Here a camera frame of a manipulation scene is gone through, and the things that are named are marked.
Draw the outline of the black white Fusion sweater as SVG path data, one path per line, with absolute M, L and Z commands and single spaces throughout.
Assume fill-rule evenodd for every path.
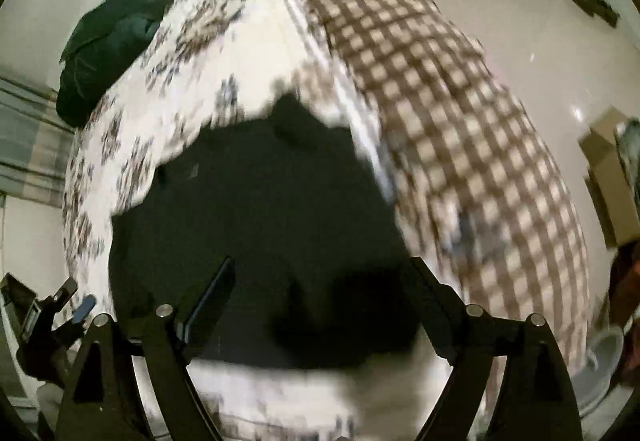
M 163 303 L 184 319 L 231 260 L 227 305 L 196 331 L 205 359 L 353 369 L 416 342 L 392 207 L 349 132 L 292 96 L 261 120 L 203 130 L 112 226 L 108 275 L 129 334 Z

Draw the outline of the green striped curtain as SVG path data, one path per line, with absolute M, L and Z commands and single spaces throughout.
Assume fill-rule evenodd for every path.
M 55 93 L 1 79 L 1 195 L 60 207 L 74 131 Z

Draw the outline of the brown checkered bed sheet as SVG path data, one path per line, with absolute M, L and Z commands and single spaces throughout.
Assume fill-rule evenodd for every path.
M 431 0 L 303 0 L 378 111 L 409 247 L 497 317 L 542 314 L 571 371 L 586 357 L 587 247 L 523 103 Z

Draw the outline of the small cardboard box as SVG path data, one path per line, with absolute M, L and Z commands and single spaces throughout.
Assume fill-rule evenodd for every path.
M 610 106 L 579 140 L 586 157 L 589 181 L 596 195 L 594 206 L 602 218 L 605 243 L 620 246 L 639 237 L 639 213 L 634 193 L 618 154 L 616 138 L 630 118 Z

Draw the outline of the dark green folded blanket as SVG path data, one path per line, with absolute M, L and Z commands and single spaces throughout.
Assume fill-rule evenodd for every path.
M 105 92 L 152 42 L 171 0 L 104 0 L 77 23 L 61 54 L 56 112 L 84 127 Z

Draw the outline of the floral bed quilt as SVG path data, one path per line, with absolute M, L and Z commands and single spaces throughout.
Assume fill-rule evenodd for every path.
M 400 61 L 444 24 L 431 0 L 171 0 L 155 35 L 77 132 L 63 196 L 63 249 L 83 295 L 112 312 L 111 220 L 140 204 L 160 164 L 204 128 L 265 115 L 288 90 L 322 122 L 346 127 L 411 248 L 418 203 L 399 191 L 399 132 L 375 100 L 400 87 Z M 202 362 L 198 390 L 226 428 L 250 439 L 353 427 L 359 440 L 405 440 L 433 409 L 446 371 L 425 338 L 355 372 L 270 373 Z

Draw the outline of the dark camouflage shoes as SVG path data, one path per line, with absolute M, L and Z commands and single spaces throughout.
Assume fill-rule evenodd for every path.
M 571 0 L 588 16 L 598 16 L 610 27 L 616 28 L 620 15 L 605 0 Z

